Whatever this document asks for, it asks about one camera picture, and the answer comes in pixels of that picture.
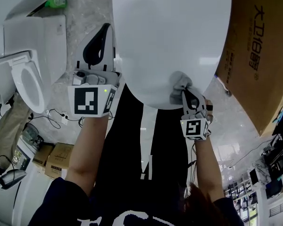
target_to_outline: green object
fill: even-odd
[[[45,6],[50,8],[66,8],[67,0],[47,0]]]

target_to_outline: marble floor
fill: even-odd
[[[43,8],[35,16],[51,16],[64,14],[67,25],[67,71],[52,86],[51,100],[48,110],[55,108],[60,113],[70,114],[67,86],[71,84],[72,73],[75,68],[73,61],[74,53],[78,43],[90,31],[102,26],[103,23],[113,24],[112,0],[67,0],[68,7],[64,10],[54,10]],[[111,111],[115,114],[117,104],[124,87],[125,81],[121,80],[121,85],[117,91]],[[214,105],[214,122],[210,126],[212,131],[211,141],[222,171],[224,186],[227,186],[233,180],[241,178],[246,173],[247,168],[253,161],[259,158],[260,150],[266,145],[262,144],[260,148],[247,155],[235,166],[239,159],[245,156],[250,150],[256,148],[260,143],[270,138],[260,138],[252,122],[248,118],[234,96],[229,97],[222,85],[216,78],[213,78],[205,97],[210,99]],[[151,150],[151,142],[154,133],[157,110],[148,106],[144,107],[141,123],[141,152],[142,167],[145,168]],[[61,116],[55,112],[50,113],[50,117],[57,122],[61,122]],[[80,132],[77,122],[69,121],[67,125],[61,124],[60,129],[51,126],[45,118],[32,120],[31,123],[39,130],[40,135],[47,142],[61,142],[74,144]],[[109,121],[108,129],[111,127],[113,119]],[[192,141],[187,141],[189,161],[191,161]]]

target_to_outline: black shirt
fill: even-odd
[[[147,187],[149,181],[141,184]],[[94,196],[88,198],[86,193],[75,183],[61,178],[55,179],[45,195],[43,204],[34,214],[29,225],[182,225],[178,205],[173,202],[176,196],[167,198],[170,203],[149,201],[149,198],[159,197],[145,195],[142,191],[134,190],[129,185],[125,190],[114,188],[115,197]],[[214,202],[231,225],[243,225],[229,198]]]

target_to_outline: white print on shirt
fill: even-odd
[[[147,219],[149,217],[145,212],[136,212],[136,211],[129,210],[129,211],[123,212],[120,216],[118,216],[116,219],[114,219],[112,226],[124,226],[125,218],[128,215],[135,215],[136,217],[141,218],[141,219]],[[160,218],[157,218],[157,217],[153,217],[153,219],[157,220],[158,222],[163,223],[165,225],[175,226],[175,225],[173,225],[173,224],[171,224],[167,221],[164,221]],[[101,220],[102,220],[102,217],[99,217],[95,221],[78,219],[78,221],[81,222],[81,226],[89,226],[90,224],[100,225]]]

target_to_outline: hair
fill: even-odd
[[[212,203],[210,196],[205,196],[193,183],[190,186],[190,195],[185,199],[184,205],[185,225],[229,226],[229,222]]]

